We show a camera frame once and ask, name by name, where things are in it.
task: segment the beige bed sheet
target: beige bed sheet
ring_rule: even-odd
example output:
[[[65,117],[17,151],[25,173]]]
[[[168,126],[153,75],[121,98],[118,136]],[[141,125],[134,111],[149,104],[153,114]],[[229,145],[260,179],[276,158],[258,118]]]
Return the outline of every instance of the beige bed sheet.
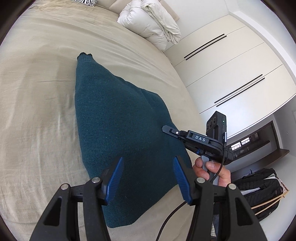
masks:
[[[84,184],[75,119],[77,56],[91,53],[113,74],[158,93],[179,129],[203,133],[200,117],[167,57],[119,25],[118,15],[69,0],[38,0],[0,46],[0,214],[28,241],[62,183]],[[113,241],[152,241],[182,197],[174,187],[134,224],[110,229]],[[192,208],[183,207],[160,240],[185,240]],[[85,241],[82,210],[81,240]]]

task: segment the blue gripper pad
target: blue gripper pad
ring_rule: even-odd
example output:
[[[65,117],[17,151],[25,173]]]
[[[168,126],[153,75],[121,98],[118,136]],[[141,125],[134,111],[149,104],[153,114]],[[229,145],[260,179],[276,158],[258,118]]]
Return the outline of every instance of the blue gripper pad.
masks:
[[[117,163],[117,166],[114,169],[114,172],[110,178],[109,183],[107,184],[107,191],[106,191],[106,197],[105,201],[107,204],[109,204],[110,201],[113,200],[115,197],[121,176],[123,173],[123,157],[120,158],[120,160]]]
[[[185,176],[184,171],[181,168],[181,165],[177,157],[173,159],[173,169],[174,169],[175,177],[179,184],[179,188],[182,193],[183,199],[190,205],[192,203],[192,197],[190,195],[190,185]]]

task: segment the upholstered headboard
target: upholstered headboard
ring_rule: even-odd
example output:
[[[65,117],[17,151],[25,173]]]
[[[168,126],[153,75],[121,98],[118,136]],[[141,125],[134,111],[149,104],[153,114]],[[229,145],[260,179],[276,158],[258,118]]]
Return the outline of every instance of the upholstered headboard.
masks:
[[[112,12],[120,14],[122,9],[132,0],[98,0],[97,5],[105,7]],[[167,10],[167,12],[173,17],[175,21],[179,20],[178,15],[171,9],[171,7],[164,1],[159,0],[161,5]]]

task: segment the hand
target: hand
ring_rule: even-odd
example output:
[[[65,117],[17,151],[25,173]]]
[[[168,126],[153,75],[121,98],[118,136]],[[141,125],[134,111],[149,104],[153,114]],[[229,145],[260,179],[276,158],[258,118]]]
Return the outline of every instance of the hand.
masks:
[[[205,164],[206,168],[213,173],[217,173],[221,164],[217,162],[208,161]],[[210,175],[202,168],[202,159],[201,157],[195,160],[195,164],[193,165],[193,170],[198,177],[203,177],[206,180],[209,180]],[[230,171],[226,169],[226,167],[222,167],[219,173],[219,182],[218,185],[221,187],[226,187],[229,183],[231,183],[230,179]]]

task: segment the closet door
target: closet door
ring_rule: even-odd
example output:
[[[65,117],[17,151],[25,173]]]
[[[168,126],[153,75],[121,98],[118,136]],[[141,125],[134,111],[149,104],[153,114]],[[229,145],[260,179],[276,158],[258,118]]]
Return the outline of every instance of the closet door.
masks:
[[[190,59],[179,63],[175,70],[187,87],[201,77],[262,44],[263,40],[248,27],[240,28],[227,35]]]
[[[295,94],[295,83],[281,65],[200,115],[206,125],[216,110],[225,114],[230,138],[275,112]]]
[[[227,34],[244,26],[245,25],[242,22],[227,15],[188,35],[182,39],[179,44],[174,45],[165,51],[165,55],[175,67],[186,59],[185,57],[191,52],[197,52],[210,44],[214,44],[224,38]]]
[[[239,55],[187,87],[199,113],[222,103],[281,65],[266,43]]]

